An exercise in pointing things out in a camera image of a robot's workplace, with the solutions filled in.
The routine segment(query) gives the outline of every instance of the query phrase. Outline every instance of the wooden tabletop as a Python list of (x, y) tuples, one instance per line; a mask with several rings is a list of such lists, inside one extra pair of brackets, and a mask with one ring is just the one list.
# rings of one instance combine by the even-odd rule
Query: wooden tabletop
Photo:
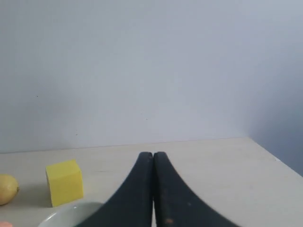
[(106, 202), (141, 151), (167, 152), (192, 190), (242, 227), (303, 226), (302, 177), (249, 138), (0, 154), (0, 173), (20, 184), (0, 221), (36, 227), (62, 207), (50, 207), (45, 166), (69, 159), (82, 170), (83, 201)]

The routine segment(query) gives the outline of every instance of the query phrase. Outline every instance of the lemon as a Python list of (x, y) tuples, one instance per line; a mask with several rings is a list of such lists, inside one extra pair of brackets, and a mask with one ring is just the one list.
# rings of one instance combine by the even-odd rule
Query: lemon
[(13, 176), (0, 174), (0, 205), (9, 203), (18, 191), (18, 182)]

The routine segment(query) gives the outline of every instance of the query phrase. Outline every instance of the light wood surface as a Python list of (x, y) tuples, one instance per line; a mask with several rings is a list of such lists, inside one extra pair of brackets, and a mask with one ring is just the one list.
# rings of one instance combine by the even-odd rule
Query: light wood surface
[(302, 177), (249, 138), (0, 154), (0, 173), (20, 183), (0, 221), (36, 227), (59, 209), (50, 208), (45, 166), (69, 159), (82, 169), (83, 200), (106, 202), (140, 151), (167, 152), (193, 191), (242, 227), (303, 226)]

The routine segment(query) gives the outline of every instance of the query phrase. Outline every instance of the white bowl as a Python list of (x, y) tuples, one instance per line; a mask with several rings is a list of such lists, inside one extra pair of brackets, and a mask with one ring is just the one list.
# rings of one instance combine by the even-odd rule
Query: white bowl
[(75, 227), (101, 206), (102, 203), (100, 202), (78, 202), (73, 205), (67, 205), (42, 221), (38, 227)]

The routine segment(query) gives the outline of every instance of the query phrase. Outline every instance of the yellow foam block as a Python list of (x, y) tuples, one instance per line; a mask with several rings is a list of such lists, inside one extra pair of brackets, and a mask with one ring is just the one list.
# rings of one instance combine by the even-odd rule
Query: yellow foam block
[(82, 174), (76, 160), (47, 166), (46, 178), (53, 207), (83, 198)]

